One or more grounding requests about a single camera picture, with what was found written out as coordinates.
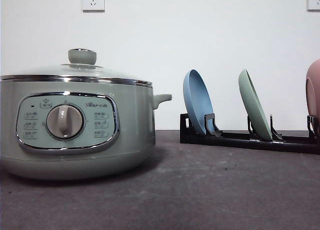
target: plate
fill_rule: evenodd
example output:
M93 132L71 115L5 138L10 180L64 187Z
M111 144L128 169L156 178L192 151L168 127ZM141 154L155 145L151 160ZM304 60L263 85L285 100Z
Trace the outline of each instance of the plate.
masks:
M239 75L241 97L256 134L263 140L272 141L272 133L258 95L247 70Z
M184 78L183 98L193 128L198 134L206 135L205 115L214 110L206 85L196 70L189 71ZM212 120L208 128L212 132L215 130Z
M320 60L313 62L306 74L306 103L310 116L320 119Z

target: plate rack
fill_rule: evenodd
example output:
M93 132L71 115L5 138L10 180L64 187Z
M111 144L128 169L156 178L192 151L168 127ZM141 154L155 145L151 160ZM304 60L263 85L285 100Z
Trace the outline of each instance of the plate rack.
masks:
M249 117L247 117L248 133L221 131L216 126L215 119L214 113L204 116L206 135L200 135L194 130L188 114L180 114L180 143L320 155L320 141L318 136L319 123L315 117L307 116L307 128L309 131L309 136L303 137L284 136L279 134L273 127L273 118L271 115L270 128L272 132L272 141L265 141L257 136L251 125ZM208 124L213 124L216 131L209 131Z

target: stainless steel rim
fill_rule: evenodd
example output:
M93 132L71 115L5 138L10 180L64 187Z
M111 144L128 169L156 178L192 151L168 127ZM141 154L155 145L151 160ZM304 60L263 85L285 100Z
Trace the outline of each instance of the stainless steel rim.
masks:
M104 78L90 76L55 76L55 75L4 75L1 80L13 82L86 82L86 83L109 83L121 85L134 85L152 88L152 82L124 79Z

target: control panel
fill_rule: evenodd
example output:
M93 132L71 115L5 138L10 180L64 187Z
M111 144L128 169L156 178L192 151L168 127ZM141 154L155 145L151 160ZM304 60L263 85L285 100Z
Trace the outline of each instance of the control panel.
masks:
M106 149L119 134L117 107L105 95L71 92L32 95L20 104L16 134L22 144L38 151L78 148L88 152L88 148L96 151L102 144Z

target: glass lid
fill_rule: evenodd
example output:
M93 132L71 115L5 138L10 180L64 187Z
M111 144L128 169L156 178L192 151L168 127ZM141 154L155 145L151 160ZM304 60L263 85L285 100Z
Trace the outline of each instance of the glass lid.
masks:
M114 81L115 83L131 82L136 85L152 85L151 82L140 80L136 76L96 66L97 54L88 49L71 49L68 51L68 58L70 61L68 64L35 68L24 71L23 74L3 75L1 79L70 82Z

